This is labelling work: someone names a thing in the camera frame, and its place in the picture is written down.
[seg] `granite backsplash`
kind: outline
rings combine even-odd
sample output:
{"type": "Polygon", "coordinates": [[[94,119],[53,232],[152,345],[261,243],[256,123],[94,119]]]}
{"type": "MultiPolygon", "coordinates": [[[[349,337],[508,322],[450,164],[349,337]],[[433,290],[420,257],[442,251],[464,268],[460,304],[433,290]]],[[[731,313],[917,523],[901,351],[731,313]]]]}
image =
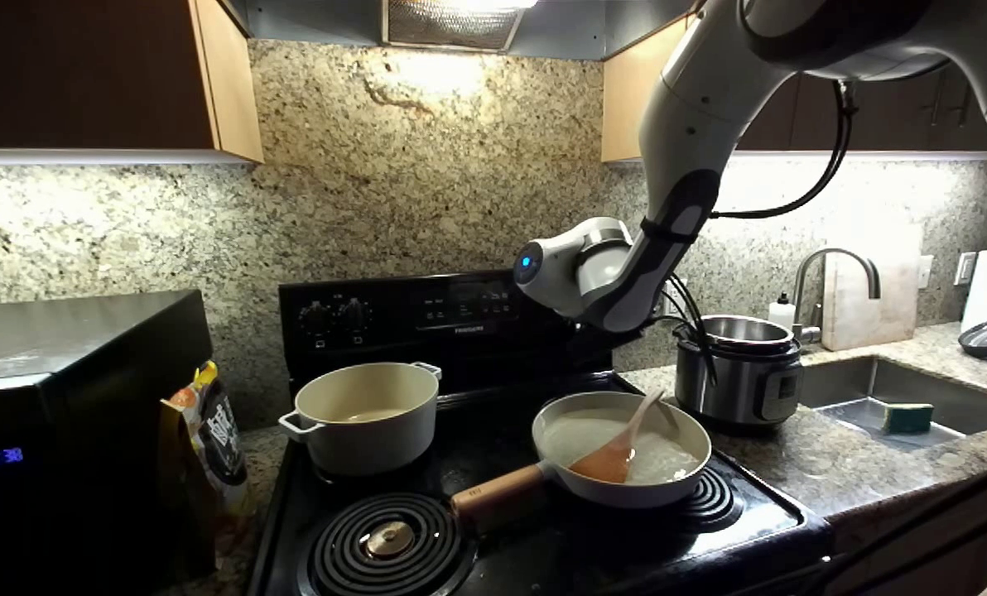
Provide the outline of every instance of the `granite backsplash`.
{"type": "MultiPolygon", "coordinates": [[[[273,287],[504,268],[529,235],[645,213],[638,164],[598,164],[598,64],[256,42],[261,164],[0,164],[0,301],[202,287],[241,428],[280,413],[273,287]]],[[[782,203],[824,157],[731,160],[722,206],[782,203]]],[[[706,310],[752,310],[862,217],[924,225],[919,322],[959,317],[959,248],[987,244],[987,160],[850,157],[828,196],[713,223],[681,263],[706,310]]],[[[670,331],[618,355],[664,364],[670,331]]]]}

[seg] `stainless steel pot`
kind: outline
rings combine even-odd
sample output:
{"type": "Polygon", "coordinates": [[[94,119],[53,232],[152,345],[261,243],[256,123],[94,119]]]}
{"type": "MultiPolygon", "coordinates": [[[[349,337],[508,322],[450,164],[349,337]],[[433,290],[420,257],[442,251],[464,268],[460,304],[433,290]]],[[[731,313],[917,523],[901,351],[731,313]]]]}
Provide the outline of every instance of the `stainless steel pot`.
{"type": "Polygon", "coordinates": [[[578,390],[550,400],[529,424],[540,459],[453,494],[453,512],[469,515],[542,480],[603,508],[641,510],[687,497],[713,459],[713,438],[696,418],[672,405],[650,408],[637,435],[625,485],[603,485],[569,471],[584,454],[622,432],[638,400],[641,394],[625,390],[578,390]]]}
{"type": "Polygon", "coordinates": [[[441,366],[425,360],[349,364],[306,381],[279,424],[306,439],[316,471],[384,472],[430,446],[437,386],[441,366]]]}
{"type": "Polygon", "coordinates": [[[766,428],[799,408],[791,331],[762,317],[702,317],[716,375],[696,331],[680,331],[676,396],[702,422],[766,428]]]}

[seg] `black electric stove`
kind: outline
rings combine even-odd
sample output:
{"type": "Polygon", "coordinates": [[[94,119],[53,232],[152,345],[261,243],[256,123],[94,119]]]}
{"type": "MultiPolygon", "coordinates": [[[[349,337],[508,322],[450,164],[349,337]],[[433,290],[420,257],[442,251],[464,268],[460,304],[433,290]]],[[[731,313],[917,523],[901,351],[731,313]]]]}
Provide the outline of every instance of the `black electric stove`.
{"type": "Polygon", "coordinates": [[[828,552],[828,526],[713,456],[691,497],[612,510],[536,486],[455,523],[450,494],[534,465],[534,413],[574,390],[637,390],[612,349],[506,270],[284,286],[290,394],[355,360],[442,366],[433,446],[402,471],[331,476],[289,439],[248,592],[784,592],[828,552]]]}

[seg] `kitchen counter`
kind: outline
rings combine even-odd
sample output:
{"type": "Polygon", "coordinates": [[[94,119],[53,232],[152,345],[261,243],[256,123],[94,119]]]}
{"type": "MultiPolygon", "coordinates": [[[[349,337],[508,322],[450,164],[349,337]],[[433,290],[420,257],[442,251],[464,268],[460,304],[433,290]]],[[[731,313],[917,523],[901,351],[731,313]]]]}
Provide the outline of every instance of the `kitchen counter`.
{"type": "MultiPolygon", "coordinates": [[[[956,351],[956,326],[919,328],[914,341],[873,345],[853,351],[803,355],[803,364],[845,360],[857,355],[881,355],[910,366],[956,376],[963,385],[987,386],[987,360],[963,359],[956,351]]],[[[641,390],[670,390],[676,385],[672,366],[622,372],[641,390]]],[[[901,454],[867,439],[862,432],[799,408],[782,428],[766,435],[713,432],[722,454],[745,465],[752,472],[803,502],[828,521],[846,521],[865,510],[917,499],[939,486],[953,486],[987,471],[987,432],[901,454]]],[[[232,552],[217,556],[217,570],[208,578],[167,588],[167,592],[241,592],[258,545],[261,515],[270,499],[284,435],[279,428],[251,432],[241,438],[248,456],[248,486],[235,497],[241,532],[232,552]]]]}

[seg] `frying pan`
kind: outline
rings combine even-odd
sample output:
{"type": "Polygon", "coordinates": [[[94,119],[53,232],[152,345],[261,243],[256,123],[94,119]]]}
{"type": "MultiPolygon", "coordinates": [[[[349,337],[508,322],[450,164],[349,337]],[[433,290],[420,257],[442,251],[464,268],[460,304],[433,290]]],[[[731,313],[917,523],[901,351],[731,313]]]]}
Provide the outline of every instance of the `frying pan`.
{"type": "Polygon", "coordinates": [[[628,459],[625,485],[605,485],[569,471],[574,459],[622,432],[638,400],[641,394],[625,390],[578,390],[550,400],[529,424],[529,439],[540,459],[453,494],[453,512],[469,515],[542,480],[603,508],[641,510],[687,497],[713,459],[713,438],[696,418],[664,400],[650,408],[637,435],[637,456],[628,459]]]}

